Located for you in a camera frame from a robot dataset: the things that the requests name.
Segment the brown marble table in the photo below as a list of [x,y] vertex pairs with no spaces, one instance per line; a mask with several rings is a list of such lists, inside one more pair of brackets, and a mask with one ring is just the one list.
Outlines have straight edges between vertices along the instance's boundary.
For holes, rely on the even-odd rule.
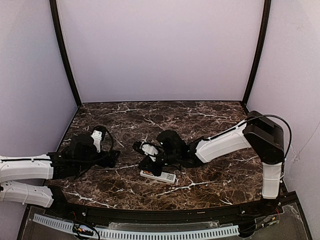
[[[48,180],[60,186],[70,203],[127,210],[186,210],[259,200],[262,164],[252,149],[242,149],[198,168],[166,168],[175,173],[175,185],[140,176],[143,156],[132,149],[134,141],[156,143],[157,135],[175,130],[187,143],[210,137],[246,117],[236,101],[161,101],[86,103],[77,112],[61,147],[72,135],[90,133],[97,125],[112,133],[121,155],[115,168],[94,166],[81,178]],[[105,137],[102,148],[108,150]]]

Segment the lavender wall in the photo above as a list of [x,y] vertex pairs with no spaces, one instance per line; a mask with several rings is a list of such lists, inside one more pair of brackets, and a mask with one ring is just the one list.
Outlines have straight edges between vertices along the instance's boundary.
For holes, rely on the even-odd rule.
[[284,180],[290,191],[296,190],[314,239],[320,235],[319,89],[320,2],[272,1],[248,108],[277,114],[291,125]]
[[84,102],[242,99],[263,0],[58,3]]
[[[0,155],[56,151],[77,107],[48,0],[0,1],[0,56]],[[0,202],[0,240],[17,238],[24,209]]]

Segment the curved black edge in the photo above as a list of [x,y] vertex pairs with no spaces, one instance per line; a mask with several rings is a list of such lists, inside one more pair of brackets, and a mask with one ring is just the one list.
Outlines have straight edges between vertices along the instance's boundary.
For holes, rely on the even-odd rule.
[[258,43],[256,45],[256,50],[254,54],[254,59],[251,67],[251,72],[249,76],[248,83],[246,85],[246,89],[244,92],[244,96],[242,99],[242,103],[246,106],[250,97],[250,93],[252,90],[252,87],[255,82],[261,53],[264,47],[266,32],[267,32],[267,26],[268,26],[268,20],[269,20],[269,13],[270,13],[270,7],[271,7],[271,0],[264,0],[264,7],[263,7],[263,14],[262,14],[262,20],[261,20],[261,27],[259,32],[259,38]]
[[60,25],[60,19],[59,19],[59,13],[58,13],[58,7],[57,7],[57,1],[56,0],[50,0],[50,8],[51,8],[51,15],[52,15],[52,20],[53,20],[53,25],[54,25],[54,30],[55,30],[55,35],[56,35],[56,40],[58,42],[60,54],[61,54],[61,59],[63,62],[64,70],[66,73],[66,76],[69,81],[69,85],[75,100],[76,105],[78,108],[82,105],[79,92],[76,86],[76,82],[74,79],[74,76],[71,71],[70,67],[70,62],[68,59],[67,55],[67,50],[66,50],[66,45],[64,41],[64,37],[62,34],[61,30],[61,25]]
[[[298,196],[296,192],[289,192],[282,195],[279,200],[281,206],[284,206],[297,202]],[[109,223],[187,224],[211,221],[219,221],[220,225],[242,225],[252,222],[257,215],[249,213],[256,213],[257,207],[261,206],[266,207],[261,201],[252,201],[236,205],[191,210],[125,210],[65,203],[63,208],[46,209],[45,213],[54,216],[53,213],[59,211],[62,216],[68,216],[70,212],[74,212],[79,221],[103,226],[108,226]],[[268,211],[267,215],[270,214],[276,214],[274,208]],[[66,219],[74,219],[73,214],[69,216],[70,218],[66,217]]]
[[248,116],[248,113],[249,113],[249,109],[247,108],[247,105],[244,104],[242,101],[240,101],[240,105],[244,111],[244,113]]

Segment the power strip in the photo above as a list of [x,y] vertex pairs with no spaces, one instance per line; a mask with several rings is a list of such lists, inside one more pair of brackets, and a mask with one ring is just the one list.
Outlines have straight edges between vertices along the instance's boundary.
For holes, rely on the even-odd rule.
[[167,173],[167,172],[162,172],[161,176],[155,176],[149,171],[143,171],[141,170],[140,176],[148,178],[148,179],[153,179],[161,182],[165,182],[167,184],[174,184],[176,182],[176,175]]

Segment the wire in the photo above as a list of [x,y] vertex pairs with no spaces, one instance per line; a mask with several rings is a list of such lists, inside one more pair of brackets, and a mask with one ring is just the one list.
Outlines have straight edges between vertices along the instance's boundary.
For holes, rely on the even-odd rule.
[[[62,219],[66,219],[65,217],[61,216],[60,214],[56,213],[55,211],[53,211],[52,209],[48,208],[46,210],[49,210],[50,212],[52,212],[53,214],[59,216],[60,218]],[[73,222],[76,223],[76,224],[81,224],[81,225],[85,225],[86,227],[88,227],[89,229],[91,229],[92,231],[94,231],[98,237],[98,240],[100,240],[100,234],[99,232],[93,227],[93,226],[90,226],[89,224],[83,222],[83,221],[79,221],[77,220],[77,216],[76,216],[76,213],[74,211],[71,212],[73,215],[74,215],[74,220]]]
[[240,127],[240,126],[242,126],[242,125],[244,125],[244,124],[246,124],[246,123],[248,123],[248,122],[251,122],[251,121],[253,121],[253,120],[261,119],[261,118],[275,118],[275,119],[279,119],[279,120],[281,120],[282,122],[284,122],[285,125],[288,127],[290,136],[289,136],[288,148],[287,148],[287,150],[286,150],[286,152],[285,152],[285,154],[284,154],[284,157],[283,157],[283,159],[285,160],[285,159],[287,158],[288,153],[289,153],[290,146],[291,146],[291,142],[292,142],[292,130],[291,130],[291,127],[290,127],[289,123],[288,123],[286,120],[284,120],[282,117],[277,116],[277,115],[271,115],[271,114],[265,114],[265,115],[261,115],[261,116],[255,116],[255,117],[253,117],[253,118],[249,118],[248,120],[245,120],[244,122],[240,123],[240,124],[238,125],[238,127]]
[[[277,217],[279,217],[279,219],[280,219],[279,210],[278,210],[277,208],[275,208],[275,211],[277,212]],[[269,219],[267,222],[263,223],[260,227],[258,227],[258,228],[256,228],[256,229],[253,229],[253,230],[251,230],[251,231],[247,231],[247,230],[249,230],[249,229],[251,229],[251,228],[253,228],[253,227],[255,227],[255,226],[258,226],[260,223],[264,222],[267,218],[268,218],[268,217],[265,217],[264,219],[262,219],[262,220],[258,221],[257,223],[255,223],[255,224],[247,227],[246,229],[241,230],[240,233],[241,233],[241,234],[254,233],[255,231],[257,231],[257,230],[259,230],[259,229],[262,229],[262,228],[265,228],[265,227],[270,226],[270,225],[271,225],[270,223],[276,219],[276,217],[272,217],[272,218]]]
[[241,234],[251,234],[251,233],[254,233],[255,231],[258,231],[259,229],[262,229],[262,225],[252,231],[242,231]]
[[114,137],[111,135],[111,133],[109,132],[109,130],[106,128],[105,129],[106,132],[108,133],[109,137],[110,137],[110,140],[111,140],[111,146],[110,146],[110,149],[109,149],[109,154],[110,152],[114,149],[114,145],[115,145],[115,140],[114,140]]
[[280,220],[280,212],[279,212],[278,208],[275,208],[275,210],[276,210],[276,212],[278,213],[278,218],[279,218],[279,220]]

